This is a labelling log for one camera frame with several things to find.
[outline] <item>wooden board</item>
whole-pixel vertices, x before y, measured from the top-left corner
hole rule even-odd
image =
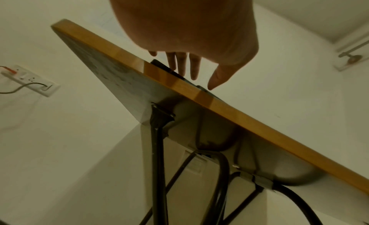
[[[169,138],[222,151],[230,164],[292,189],[313,208],[351,224],[369,221],[369,180],[214,96],[69,21],[55,33],[142,124],[152,102],[172,111]]]

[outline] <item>power cord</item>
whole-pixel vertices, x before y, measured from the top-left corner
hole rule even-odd
[[[43,86],[47,87],[47,85],[45,85],[43,83],[26,83],[26,84],[20,86],[19,88],[15,89],[14,91],[0,92],[0,94],[13,94],[13,93],[16,93],[17,91],[21,90],[22,88],[27,87],[27,86],[29,86],[31,84],[39,84],[39,85],[43,85]]]

